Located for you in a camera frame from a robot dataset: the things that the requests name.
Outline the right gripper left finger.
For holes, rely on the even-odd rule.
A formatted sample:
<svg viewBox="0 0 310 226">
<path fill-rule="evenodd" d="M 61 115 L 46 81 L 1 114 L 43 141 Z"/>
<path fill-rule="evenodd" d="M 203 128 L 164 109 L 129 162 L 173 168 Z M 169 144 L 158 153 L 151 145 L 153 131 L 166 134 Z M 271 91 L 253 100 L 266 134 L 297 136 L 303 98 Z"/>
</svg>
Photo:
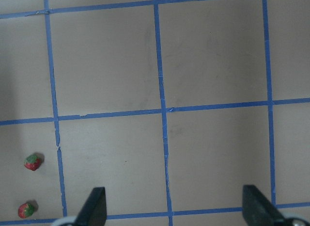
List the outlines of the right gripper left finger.
<svg viewBox="0 0 310 226">
<path fill-rule="evenodd" d="M 57 219 L 53 226 L 104 226 L 107 220 L 106 191 L 104 187 L 92 189 L 77 216 Z"/>
</svg>

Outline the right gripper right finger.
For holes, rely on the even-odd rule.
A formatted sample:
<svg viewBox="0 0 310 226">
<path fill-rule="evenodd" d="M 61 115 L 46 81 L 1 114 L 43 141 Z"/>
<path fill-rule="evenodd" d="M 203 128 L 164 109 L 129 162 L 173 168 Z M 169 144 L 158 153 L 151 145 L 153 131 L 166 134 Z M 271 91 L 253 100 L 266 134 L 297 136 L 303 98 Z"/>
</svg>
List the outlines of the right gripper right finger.
<svg viewBox="0 0 310 226">
<path fill-rule="evenodd" d="M 282 214 L 255 185 L 242 189 L 242 216 L 248 226 L 308 226 L 296 215 Z"/>
</svg>

